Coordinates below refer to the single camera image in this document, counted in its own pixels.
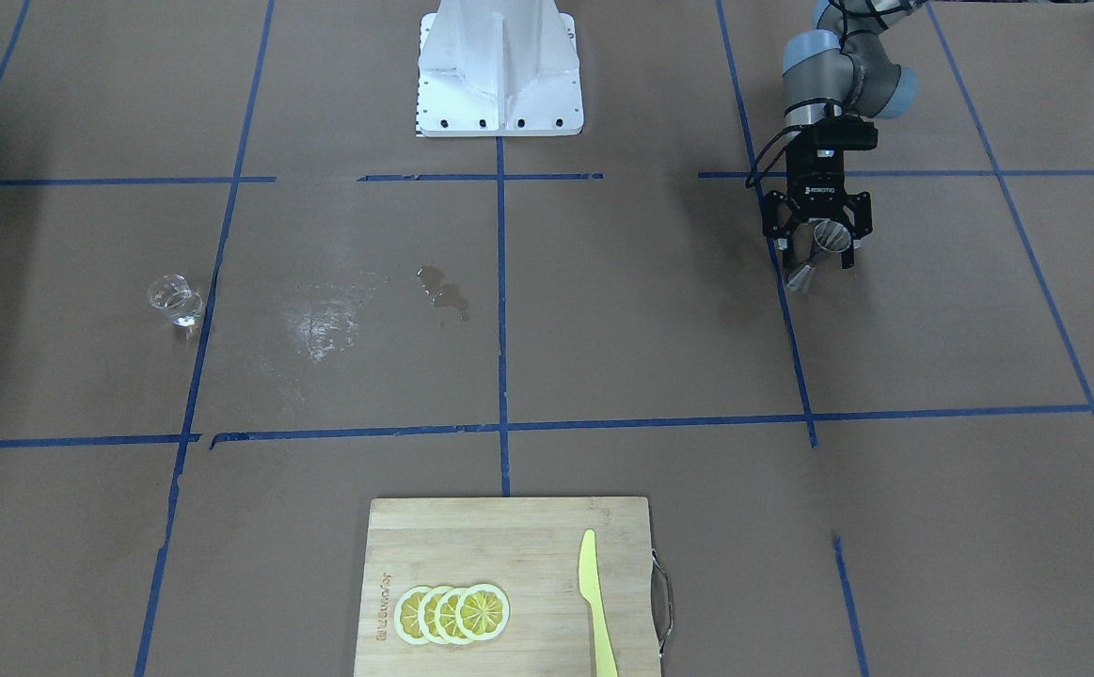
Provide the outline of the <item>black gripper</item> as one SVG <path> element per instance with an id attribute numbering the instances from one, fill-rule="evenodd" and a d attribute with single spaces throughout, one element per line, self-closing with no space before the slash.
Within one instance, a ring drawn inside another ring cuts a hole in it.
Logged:
<path id="1" fill-rule="evenodd" d="M 851 147 L 823 149 L 812 141 L 791 141 L 783 150 L 785 189 L 763 196 L 763 236 L 773 243 L 784 269 L 799 266 L 793 253 L 798 227 L 827 219 L 842 224 L 852 241 L 843 253 L 843 270 L 856 266 L 856 249 L 873 232 L 872 194 L 845 188 L 843 154 Z"/>

